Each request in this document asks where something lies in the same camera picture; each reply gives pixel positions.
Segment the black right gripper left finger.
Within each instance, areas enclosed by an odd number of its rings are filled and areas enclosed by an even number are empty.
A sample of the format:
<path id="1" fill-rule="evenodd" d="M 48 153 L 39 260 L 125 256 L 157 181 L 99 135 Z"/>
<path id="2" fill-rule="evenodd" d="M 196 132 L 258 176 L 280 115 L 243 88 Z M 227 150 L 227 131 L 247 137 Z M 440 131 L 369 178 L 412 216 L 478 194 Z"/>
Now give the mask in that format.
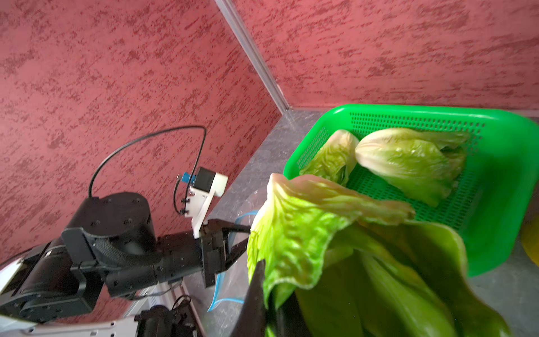
<path id="1" fill-rule="evenodd" d="M 266 307 L 263 293 L 265 260 L 258 261 L 249 284 L 244 304 L 231 332 L 231 337 L 264 337 Z"/>

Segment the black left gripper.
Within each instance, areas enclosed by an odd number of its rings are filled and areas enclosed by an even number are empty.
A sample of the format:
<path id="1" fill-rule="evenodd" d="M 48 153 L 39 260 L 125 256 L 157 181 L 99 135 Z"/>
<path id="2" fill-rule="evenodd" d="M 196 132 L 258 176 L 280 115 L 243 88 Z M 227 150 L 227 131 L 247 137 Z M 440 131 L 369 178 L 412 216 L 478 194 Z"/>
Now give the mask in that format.
<path id="1" fill-rule="evenodd" d="M 216 275 L 229 270 L 246 252 L 248 239 L 230 246 L 230 233 L 247 233 L 251 228 L 221 219 L 211 219 L 196 238 L 183 232 L 160 237 L 161 260 L 155 264 L 157 282 L 178 281 L 200 272 L 205 286 L 216 283 Z"/>

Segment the chinese cabbage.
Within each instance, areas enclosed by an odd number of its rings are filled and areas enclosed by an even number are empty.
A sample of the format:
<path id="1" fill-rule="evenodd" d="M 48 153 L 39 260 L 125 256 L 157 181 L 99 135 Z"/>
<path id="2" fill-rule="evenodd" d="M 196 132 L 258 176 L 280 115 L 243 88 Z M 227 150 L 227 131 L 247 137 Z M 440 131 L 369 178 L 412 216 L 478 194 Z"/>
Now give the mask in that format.
<path id="1" fill-rule="evenodd" d="M 313 336 L 510 336 L 467 280 L 458 233 L 316 176 L 272 174 L 247 245 L 263 304 L 298 301 Z"/>
<path id="2" fill-rule="evenodd" d="M 346 186 L 357 165 L 355 149 L 358 144 L 359 139 L 352 133 L 337 130 L 300 170 L 300 175 L 313 175 Z"/>
<path id="3" fill-rule="evenodd" d="M 360 140 L 358 164 L 409 199 L 437 207 L 457 188 L 467 158 L 466 132 L 383 129 Z"/>

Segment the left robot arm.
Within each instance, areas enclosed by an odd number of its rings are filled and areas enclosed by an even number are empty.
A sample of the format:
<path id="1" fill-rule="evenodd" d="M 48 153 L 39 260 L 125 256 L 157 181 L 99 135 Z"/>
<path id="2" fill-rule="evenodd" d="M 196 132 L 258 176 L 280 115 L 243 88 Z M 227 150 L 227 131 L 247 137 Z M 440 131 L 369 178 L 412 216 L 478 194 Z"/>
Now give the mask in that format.
<path id="1" fill-rule="evenodd" d="M 157 237 L 144 196 L 122 192 L 85 199 L 61 236 L 1 270 L 1 331 L 91 313 L 103 289 L 138 300 L 140 291 L 201 273 L 206 286 L 246 251 L 230 245 L 249 228 L 211 219 L 198 234 Z"/>

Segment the aluminium left corner post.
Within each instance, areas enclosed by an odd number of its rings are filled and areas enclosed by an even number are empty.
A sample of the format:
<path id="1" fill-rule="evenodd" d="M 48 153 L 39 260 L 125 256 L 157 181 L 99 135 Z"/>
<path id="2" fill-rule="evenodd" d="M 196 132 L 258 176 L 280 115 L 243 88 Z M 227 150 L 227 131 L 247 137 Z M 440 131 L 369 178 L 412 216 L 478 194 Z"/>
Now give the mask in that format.
<path id="1" fill-rule="evenodd" d="M 214 2 L 218 6 L 220 12 L 223 14 L 225 21 L 229 25 L 234 36 L 244 50 L 244 53 L 246 54 L 254 70 L 260 77 L 262 83 L 264 84 L 270 97 L 277 106 L 279 112 L 284 115 L 291 109 L 291 107 L 287 102 L 279 85 L 277 84 L 275 78 L 271 74 L 269 67 L 263 60 L 261 52 L 256 46 L 251 34 L 247 30 L 244 21 L 241 19 L 239 12 L 233 4 L 233 1 L 215 0 Z"/>

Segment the green plastic perforated basket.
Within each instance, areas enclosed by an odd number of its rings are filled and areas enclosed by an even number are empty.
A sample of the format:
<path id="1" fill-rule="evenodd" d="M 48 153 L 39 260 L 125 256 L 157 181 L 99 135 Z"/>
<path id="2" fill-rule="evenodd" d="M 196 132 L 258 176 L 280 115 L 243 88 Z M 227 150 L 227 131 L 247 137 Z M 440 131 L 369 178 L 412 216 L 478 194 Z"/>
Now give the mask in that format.
<path id="1" fill-rule="evenodd" d="M 338 130 L 357 138 L 394 127 L 464 131 L 467 160 L 457 189 L 438 207 L 412 201 L 418 220 L 462 237 L 468 274 L 482 275 L 510 256 L 538 182 L 538 125 L 512 112 L 410 105 L 342 105 L 322 115 L 284 167 L 295 178 Z"/>

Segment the clear zipper bag blue seal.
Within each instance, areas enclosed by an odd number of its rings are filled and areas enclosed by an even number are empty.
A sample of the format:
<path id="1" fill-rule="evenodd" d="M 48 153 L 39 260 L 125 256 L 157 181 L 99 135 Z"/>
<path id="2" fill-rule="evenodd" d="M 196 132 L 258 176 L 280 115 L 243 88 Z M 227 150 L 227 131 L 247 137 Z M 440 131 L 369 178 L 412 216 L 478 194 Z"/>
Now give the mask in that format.
<path id="1" fill-rule="evenodd" d="M 209 218 L 227 220 L 235 225 L 250 227 L 267 198 L 262 185 L 244 192 L 229 190 L 210 213 Z M 247 255 L 242 254 L 230 269 L 216 276 L 216 284 L 205 287 L 200 274 L 185 279 L 185 286 L 193 297 L 194 305 L 202 320 L 231 314 L 241 310 L 248 289 Z"/>

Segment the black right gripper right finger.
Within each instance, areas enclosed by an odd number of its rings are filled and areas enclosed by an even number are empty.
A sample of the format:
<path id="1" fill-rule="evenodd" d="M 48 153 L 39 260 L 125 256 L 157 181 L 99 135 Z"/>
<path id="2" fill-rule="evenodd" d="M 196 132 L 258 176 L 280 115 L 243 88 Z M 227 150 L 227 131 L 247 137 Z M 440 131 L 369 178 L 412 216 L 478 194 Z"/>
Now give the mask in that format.
<path id="1" fill-rule="evenodd" d="M 275 296 L 269 298 L 269 330 L 275 336 L 304 336 L 312 334 L 307 327 L 301 312 L 296 294 L 292 293 L 289 298 L 279 307 L 274 304 Z"/>

